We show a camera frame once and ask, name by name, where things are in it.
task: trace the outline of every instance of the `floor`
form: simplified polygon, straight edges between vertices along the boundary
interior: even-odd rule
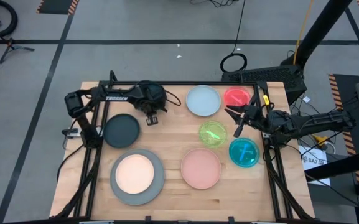
[[[63,156],[60,131],[70,125],[65,94],[82,81],[106,80],[111,69],[119,80],[219,80],[220,60],[233,49],[223,40],[236,37],[241,12],[241,1],[216,9],[188,0],[80,0],[68,17],[36,14],[40,1],[6,1],[19,15],[12,37],[35,52],[15,51],[0,65],[0,223],[48,217]],[[305,30],[325,3],[315,1]],[[246,1],[237,48],[249,69],[287,57],[308,5]],[[356,23],[342,15],[325,38],[338,41],[318,46],[304,70],[306,95],[322,112],[334,108],[327,74],[359,75],[359,6],[349,8]],[[4,49],[0,44],[0,56]],[[240,67],[228,63],[228,70]],[[302,111],[314,113],[309,105]],[[346,154],[342,138],[336,146]],[[352,207],[314,202],[314,209],[323,220],[356,223]]]

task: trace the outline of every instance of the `gray plate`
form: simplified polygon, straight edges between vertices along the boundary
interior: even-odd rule
[[[151,185],[143,192],[139,194],[128,194],[118,187],[116,181],[116,170],[118,164],[125,158],[133,154],[139,154],[142,156],[146,156],[153,164],[154,168],[154,178]],[[113,189],[114,194],[127,205],[143,205],[152,201],[161,191],[162,187],[164,186],[164,166],[160,159],[151,151],[144,150],[144,149],[136,149],[130,150],[125,152],[121,155],[117,161],[114,163],[113,168],[110,173],[110,184],[111,188]]]
[[[186,105],[193,114],[210,116],[221,107],[221,96],[210,86],[195,86],[187,93]]]

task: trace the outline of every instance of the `wooden tabletop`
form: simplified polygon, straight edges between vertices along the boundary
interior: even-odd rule
[[[82,89],[97,86],[97,82],[83,82]],[[167,103],[168,112],[158,113],[159,124],[147,126],[145,115],[134,109],[129,103],[111,102],[108,118],[127,113],[133,115],[141,126],[141,134],[131,149],[147,149],[154,152],[163,162],[166,181],[161,193],[151,202],[130,206],[120,202],[110,187],[110,172],[115,160],[127,149],[114,149],[104,143],[96,184],[95,200],[93,202],[92,220],[144,220],[150,215],[152,220],[193,220],[193,221],[225,221],[234,216],[236,221],[273,221],[273,205],[271,191],[268,184],[268,173],[265,162],[260,157],[252,168],[242,168],[235,165],[229,158],[228,148],[235,132],[236,125],[224,110],[222,103],[220,110],[210,117],[193,115],[185,104],[187,92],[193,86],[164,86],[177,95],[182,106]],[[223,96],[228,86],[212,86]],[[252,87],[244,86],[251,94]],[[289,111],[286,93],[282,83],[269,82],[268,91],[276,110]],[[101,121],[102,111],[98,115]],[[197,190],[191,188],[183,180],[180,173],[180,162],[191,149],[205,147],[199,140],[198,129],[206,121],[218,121],[228,131],[228,138],[218,149],[211,149],[220,159],[222,166],[221,179],[210,189]],[[263,152],[261,133],[249,126],[245,126],[240,137],[252,139]],[[82,144],[81,139],[69,140],[67,143],[68,156]],[[292,140],[289,145],[298,148],[297,141]],[[305,180],[299,153],[290,147],[281,149],[284,171],[288,189],[305,209],[314,216],[309,190]],[[70,158],[63,166],[57,184],[54,202],[50,211],[56,215],[71,199],[78,188],[85,150]],[[285,217],[282,194],[277,188],[281,214]],[[88,191],[84,193],[81,214],[85,214]]]

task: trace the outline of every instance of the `black plate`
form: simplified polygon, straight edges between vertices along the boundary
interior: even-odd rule
[[[117,114],[103,128],[103,138],[111,147],[124,148],[132,145],[140,133],[139,123],[129,114]]]

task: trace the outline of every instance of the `gray concrete floor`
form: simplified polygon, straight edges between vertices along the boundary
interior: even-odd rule
[[[17,40],[59,40],[67,16],[36,14],[38,1],[6,0],[18,15]],[[305,32],[326,1],[313,5]],[[248,0],[239,39],[296,40],[308,1]],[[359,6],[350,10],[359,27]],[[215,9],[188,0],[80,0],[68,40],[234,39],[241,3]],[[326,40],[357,40],[343,15]],[[31,45],[35,52],[15,51],[0,65],[0,204],[21,151],[41,89],[57,46]],[[5,46],[0,45],[0,56]],[[248,68],[278,65],[293,45],[239,45]],[[219,80],[220,60],[233,45],[64,45],[43,105],[34,137],[5,222],[47,218],[62,161],[62,129],[70,125],[63,97],[82,81],[106,80],[113,69],[119,80]],[[239,67],[238,61],[228,68]],[[319,111],[334,107],[327,74],[359,75],[359,45],[320,45],[305,70],[306,93]],[[314,113],[307,105],[303,111]],[[337,151],[346,154],[342,138]],[[355,223],[353,208],[314,202],[315,213],[327,221]]]

